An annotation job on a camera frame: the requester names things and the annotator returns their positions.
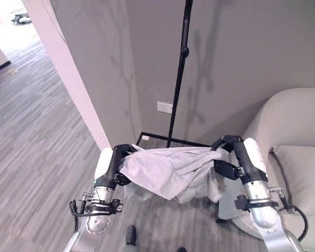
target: silver metal joint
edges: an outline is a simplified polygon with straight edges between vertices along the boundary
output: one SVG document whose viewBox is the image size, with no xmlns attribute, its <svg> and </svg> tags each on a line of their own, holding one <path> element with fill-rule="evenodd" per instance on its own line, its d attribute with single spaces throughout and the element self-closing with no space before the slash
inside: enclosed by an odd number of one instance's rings
<svg viewBox="0 0 315 252">
<path fill-rule="evenodd" d="M 94 189 L 91 203 L 95 206 L 107 207 L 111 203 L 113 197 L 113 189 L 98 186 Z M 103 211 L 92 211 L 93 214 L 107 214 Z M 86 229 L 92 235 L 100 235 L 106 231 L 110 225 L 110 215 L 90 216 L 86 221 Z"/>
<path fill-rule="evenodd" d="M 278 193 L 278 192 L 282 192 L 284 188 L 282 186 L 274 186 L 274 187 L 269 187 L 268 190 L 270 193 Z"/>
</svg>

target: black cable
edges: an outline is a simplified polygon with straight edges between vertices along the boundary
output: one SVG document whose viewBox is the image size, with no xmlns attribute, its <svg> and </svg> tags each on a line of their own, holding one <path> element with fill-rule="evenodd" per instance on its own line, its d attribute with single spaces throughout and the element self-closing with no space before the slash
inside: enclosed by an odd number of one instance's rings
<svg viewBox="0 0 315 252">
<path fill-rule="evenodd" d="M 304 221 L 304 226 L 305 226 L 305 227 L 304 227 L 304 229 L 303 229 L 302 234 L 301 234 L 301 235 L 299 236 L 299 238 L 298 238 L 298 241 L 301 242 L 301 241 L 306 237 L 307 232 L 308 232 L 308 229 L 309 229 L 308 219 L 307 219 L 306 215 L 303 213 L 303 211 L 302 211 L 300 208 L 298 208 L 297 206 L 290 205 L 287 210 L 289 210 L 289 209 L 291 209 L 291 208 L 293 208 L 296 212 L 298 212 L 298 213 L 301 215 L 301 217 L 302 217 L 302 219 L 303 219 L 303 221 Z"/>
<path fill-rule="evenodd" d="M 75 213 L 77 214 L 77 205 L 76 205 L 76 201 L 70 201 L 69 202 L 69 209 L 71 211 L 71 214 L 74 216 L 75 219 L 75 232 L 78 231 L 78 217 L 75 216 Z"/>
</svg>

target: shoe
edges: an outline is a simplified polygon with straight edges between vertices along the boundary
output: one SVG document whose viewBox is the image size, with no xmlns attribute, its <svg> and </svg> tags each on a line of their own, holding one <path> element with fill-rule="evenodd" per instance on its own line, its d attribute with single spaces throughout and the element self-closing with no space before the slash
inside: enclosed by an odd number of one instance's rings
<svg viewBox="0 0 315 252">
<path fill-rule="evenodd" d="M 187 252 L 187 250 L 184 247 L 182 247 L 182 248 L 179 248 L 177 252 Z"/>
<path fill-rule="evenodd" d="M 131 225 L 126 230 L 126 245 L 134 245 L 137 242 L 137 229 L 135 226 Z"/>
</svg>

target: towel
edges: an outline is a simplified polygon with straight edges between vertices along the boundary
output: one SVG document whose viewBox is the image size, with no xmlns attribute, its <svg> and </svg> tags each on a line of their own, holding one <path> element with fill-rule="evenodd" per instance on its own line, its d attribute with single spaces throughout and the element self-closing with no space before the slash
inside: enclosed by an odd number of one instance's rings
<svg viewBox="0 0 315 252">
<path fill-rule="evenodd" d="M 144 199 L 151 196 L 144 189 L 167 200 L 180 203 L 195 197 L 208 196 L 218 202 L 222 196 L 217 175 L 212 169 L 214 160 L 228 160 L 223 149 L 211 151 L 210 147 L 179 147 L 138 151 L 125 157 L 120 172 L 134 184 L 125 187 L 126 196 L 140 194 Z"/>
</svg>

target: hallway floor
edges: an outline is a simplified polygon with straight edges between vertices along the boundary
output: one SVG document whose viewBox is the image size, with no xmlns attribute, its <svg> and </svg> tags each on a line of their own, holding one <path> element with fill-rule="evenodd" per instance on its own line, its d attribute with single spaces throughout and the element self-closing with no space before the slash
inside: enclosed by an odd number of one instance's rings
<svg viewBox="0 0 315 252">
<path fill-rule="evenodd" d="M 0 252 L 62 251 L 74 231 L 68 202 L 91 187 L 99 149 L 42 43 L 32 40 L 11 55 L 0 71 Z M 141 252 L 266 251 L 232 223 L 217 225 L 215 211 L 204 199 L 125 199 L 98 251 L 121 251 L 130 224 Z"/>
</svg>

